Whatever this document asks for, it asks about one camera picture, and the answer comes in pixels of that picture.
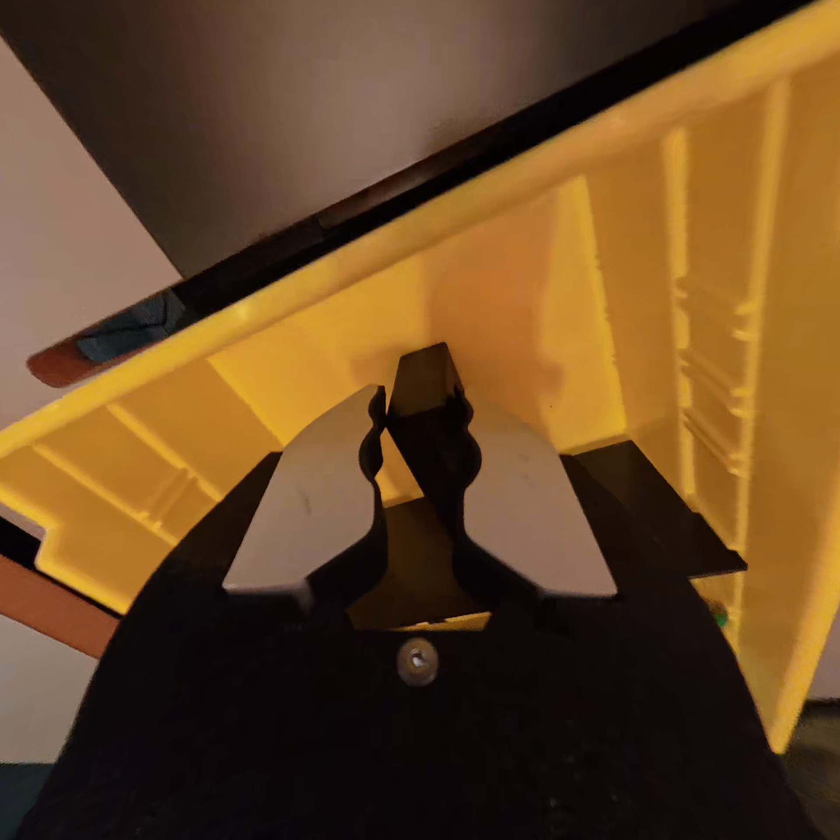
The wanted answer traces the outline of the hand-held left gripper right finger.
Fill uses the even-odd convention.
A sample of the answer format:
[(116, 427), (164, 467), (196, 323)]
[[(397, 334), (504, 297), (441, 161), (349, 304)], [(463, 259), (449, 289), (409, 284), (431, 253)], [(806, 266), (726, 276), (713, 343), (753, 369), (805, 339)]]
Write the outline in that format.
[(476, 466), (455, 514), (458, 583), (491, 612), (612, 600), (617, 584), (560, 454), (476, 388), (465, 401)]

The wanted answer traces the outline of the black ethernet port block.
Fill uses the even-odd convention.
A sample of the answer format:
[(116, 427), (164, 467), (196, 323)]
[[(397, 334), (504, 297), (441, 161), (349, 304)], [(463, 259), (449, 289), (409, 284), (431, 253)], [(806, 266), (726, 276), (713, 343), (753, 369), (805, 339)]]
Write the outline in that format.
[(466, 489), (480, 469), (480, 450), (468, 429), (472, 417), (446, 343), (401, 357), (386, 428), (453, 536), (463, 530)]

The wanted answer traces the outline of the yellow plastic bin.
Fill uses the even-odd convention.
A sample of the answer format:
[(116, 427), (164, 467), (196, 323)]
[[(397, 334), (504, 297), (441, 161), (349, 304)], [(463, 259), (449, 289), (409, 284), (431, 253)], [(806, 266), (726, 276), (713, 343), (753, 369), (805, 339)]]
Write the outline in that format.
[(748, 569), (697, 584), (773, 751), (838, 608), (838, 2), (311, 261), (2, 431), (39, 567), (124, 613), (224, 492), (399, 357), (562, 453), (634, 442)]

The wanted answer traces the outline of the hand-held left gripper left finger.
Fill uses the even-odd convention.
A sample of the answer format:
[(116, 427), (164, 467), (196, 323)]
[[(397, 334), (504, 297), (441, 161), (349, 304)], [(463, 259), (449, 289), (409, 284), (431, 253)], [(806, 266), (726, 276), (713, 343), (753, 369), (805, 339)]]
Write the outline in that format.
[(369, 384), (290, 441), (226, 573), (226, 593), (281, 595), (309, 613), (351, 606), (380, 582), (384, 425), (385, 388)]

